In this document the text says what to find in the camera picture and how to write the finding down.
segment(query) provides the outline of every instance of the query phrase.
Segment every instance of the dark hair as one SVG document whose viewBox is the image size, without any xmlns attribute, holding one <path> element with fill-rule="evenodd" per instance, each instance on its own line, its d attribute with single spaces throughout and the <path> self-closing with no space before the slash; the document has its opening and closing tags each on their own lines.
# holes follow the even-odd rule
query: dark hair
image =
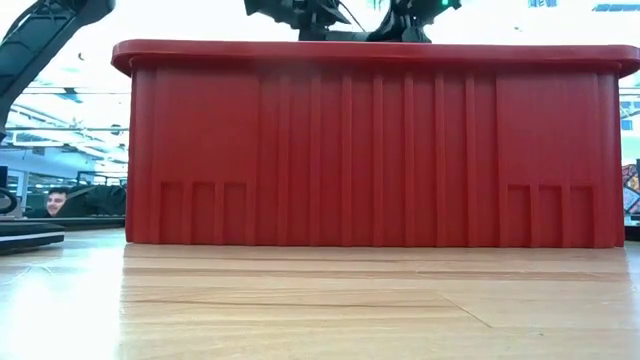
<svg viewBox="0 0 640 360">
<path fill-rule="evenodd" d="M 51 195 L 51 194 L 65 194 L 65 195 L 67 195 L 68 193 L 69 193 L 69 188 L 57 187 L 57 188 L 49 189 L 48 195 Z"/>
</svg>

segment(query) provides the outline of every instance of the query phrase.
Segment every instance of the storage bin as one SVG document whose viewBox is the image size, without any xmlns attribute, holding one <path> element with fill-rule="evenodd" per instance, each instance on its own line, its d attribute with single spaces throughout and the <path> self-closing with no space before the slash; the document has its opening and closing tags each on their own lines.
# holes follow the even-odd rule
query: storage bin
<svg viewBox="0 0 640 360">
<path fill-rule="evenodd" d="M 629 46 L 131 40 L 127 240 L 622 246 Z"/>
</svg>

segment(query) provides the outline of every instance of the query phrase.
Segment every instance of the wooden floor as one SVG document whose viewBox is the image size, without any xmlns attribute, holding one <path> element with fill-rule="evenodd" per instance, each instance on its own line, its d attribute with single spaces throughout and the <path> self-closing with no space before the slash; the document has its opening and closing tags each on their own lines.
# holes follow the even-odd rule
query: wooden floor
<svg viewBox="0 0 640 360">
<path fill-rule="evenodd" d="M 68 235 L 0 257 L 0 359 L 638 359 L 640 246 L 328 249 Z"/>
</svg>

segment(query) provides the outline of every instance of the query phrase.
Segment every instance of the red plastic bin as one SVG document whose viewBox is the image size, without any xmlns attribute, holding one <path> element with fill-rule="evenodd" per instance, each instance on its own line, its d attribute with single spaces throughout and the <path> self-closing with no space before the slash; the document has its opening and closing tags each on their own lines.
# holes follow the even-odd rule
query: red plastic bin
<svg viewBox="0 0 640 360">
<path fill-rule="evenodd" d="M 624 239 L 629 46 L 131 40 L 127 240 L 584 247 Z"/>
</svg>

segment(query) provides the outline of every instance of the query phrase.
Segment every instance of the person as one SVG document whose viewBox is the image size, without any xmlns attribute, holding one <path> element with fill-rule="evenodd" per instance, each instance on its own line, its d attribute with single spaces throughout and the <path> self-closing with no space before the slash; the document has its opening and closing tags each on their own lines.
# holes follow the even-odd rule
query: person
<svg viewBox="0 0 640 360">
<path fill-rule="evenodd" d="M 67 202 L 69 189 L 66 187 L 55 187 L 49 189 L 47 195 L 47 207 L 44 209 L 33 209 L 25 212 L 26 218 L 51 218 L 58 215 L 62 206 Z"/>
</svg>

